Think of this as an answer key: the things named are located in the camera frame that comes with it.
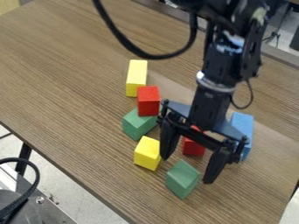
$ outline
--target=black wire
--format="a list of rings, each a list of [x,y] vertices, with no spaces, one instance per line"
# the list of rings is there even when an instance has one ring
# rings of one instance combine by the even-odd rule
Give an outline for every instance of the black wire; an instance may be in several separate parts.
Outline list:
[[[274,36],[272,36],[272,34],[271,34],[270,37],[264,38],[264,39],[262,40],[262,42],[264,42],[264,41],[266,41],[266,40],[268,40],[268,39],[272,39],[272,38],[274,38]]]
[[[6,163],[11,163],[11,162],[24,163],[24,164],[29,165],[35,171],[36,178],[35,178],[32,186],[28,189],[27,192],[25,192],[18,199],[15,199],[13,202],[11,202],[8,206],[6,206],[5,208],[3,208],[0,211],[0,223],[4,222],[4,219],[6,218],[6,216],[8,216],[9,214],[12,214],[16,209],[18,209],[20,206],[22,206],[28,200],[28,198],[37,189],[38,183],[40,180],[40,174],[39,174],[38,167],[35,164],[33,164],[32,162],[30,162],[26,159],[23,159],[23,158],[19,158],[19,157],[8,157],[8,158],[0,159],[0,165],[6,164]]]
[[[190,14],[190,37],[188,43],[180,50],[173,53],[166,53],[160,55],[154,55],[145,52],[137,45],[133,44],[120,30],[117,29],[114,22],[111,20],[110,16],[107,14],[104,6],[101,3],[101,0],[93,0],[94,6],[101,15],[102,19],[106,23],[110,31],[115,35],[118,41],[130,52],[139,56],[140,58],[147,60],[166,60],[173,57],[176,57],[185,51],[187,51],[195,42],[197,33],[198,33],[198,17],[196,14]]]
[[[250,81],[249,81],[249,80],[246,80],[246,83],[247,83],[248,88],[249,88],[249,91],[250,91],[250,102],[249,102],[246,106],[243,106],[243,107],[238,106],[238,105],[234,102],[234,100],[233,100],[233,96],[231,95],[231,103],[232,103],[232,105],[233,105],[235,108],[237,108],[237,109],[247,109],[247,108],[249,108],[249,106],[250,106],[250,105],[253,103],[253,101],[254,101],[254,91],[253,91],[253,88],[252,88],[252,86],[251,86],[251,84],[250,84]]]
[[[8,133],[8,134],[6,134],[6,135],[0,136],[0,140],[6,138],[6,137],[8,137],[8,136],[11,136],[11,135],[12,135],[12,133]]]
[[[281,38],[281,34],[278,34],[276,37],[276,48],[278,47],[280,38]]]

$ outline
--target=wooden table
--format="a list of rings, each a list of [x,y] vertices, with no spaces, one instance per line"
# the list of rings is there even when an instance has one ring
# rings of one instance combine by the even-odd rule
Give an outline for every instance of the wooden table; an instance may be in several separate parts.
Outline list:
[[[119,27],[153,53],[178,49],[188,27],[129,0],[103,1]],[[228,165],[213,185],[186,200],[164,185],[180,159],[204,172],[203,159],[177,150],[157,172],[133,165],[136,142],[122,117],[129,60],[88,0],[35,0],[0,17],[0,121],[99,200],[134,223],[277,223],[299,171],[299,73],[263,58],[253,81],[254,149]],[[186,54],[149,63],[149,84],[162,97],[190,102],[202,66],[204,33]],[[241,85],[237,100],[247,100]],[[158,138],[159,129],[149,135]]]

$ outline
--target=green block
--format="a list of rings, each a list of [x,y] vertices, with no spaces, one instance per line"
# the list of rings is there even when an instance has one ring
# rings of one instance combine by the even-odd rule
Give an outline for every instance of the green block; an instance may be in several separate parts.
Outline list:
[[[166,186],[181,200],[197,186],[201,177],[199,171],[184,160],[180,160],[166,174]]]
[[[139,116],[137,108],[122,118],[123,131],[135,141],[138,141],[156,125],[156,116]]]

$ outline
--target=block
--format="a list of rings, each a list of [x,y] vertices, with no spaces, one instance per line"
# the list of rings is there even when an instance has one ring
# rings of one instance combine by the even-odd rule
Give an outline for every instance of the block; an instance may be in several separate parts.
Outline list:
[[[156,116],[139,116],[137,108],[122,118],[122,130],[135,141],[138,141],[156,125]]]
[[[181,200],[197,186],[201,174],[184,160],[180,160],[166,173],[166,186]]]
[[[198,130],[198,127],[195,125],[191,126],[193,129]],[[192,141],[187,137],[183,137],[183,154],[186,156],[200,156],[203,157],[205,155],[205,146]]]
[[[160,142],[143,136],[135,149],[134,164],[155,171],[160,160]]]
[[[126,95],[137,97],[137,89],[146,86],[148,73],[148,61],[142,59],[132,59],[129,62],[129,70],[126,82]]]
[[[160,95],[158,87],[139,87],[137,89],[137,105],[139,116],[158,116]]]
[[[0,0],[0,15],[13,11],[20,6],[19,0]]]
[[[247,159],[251,149],[253,148],[254,117],[251,115],[234,112],[232,115],[231,124],[250,140],[250,143],[245,145],[241,155],[241,161],[244,161]]]

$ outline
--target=red block in gripper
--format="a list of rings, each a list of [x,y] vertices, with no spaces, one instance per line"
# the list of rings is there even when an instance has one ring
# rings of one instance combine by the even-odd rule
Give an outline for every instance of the red block in gripper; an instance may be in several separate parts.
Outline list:
[[[195,125],[192,125],[191,127],[199,131],[198,127]],[[205,146],[200,145],[187,137],[183,137],[183,154],[186,156],[203,157],[205,155]]]
[[[160,107],[159,88],[139,87],[137,89],[137,105],[139,116],[158,116]]]

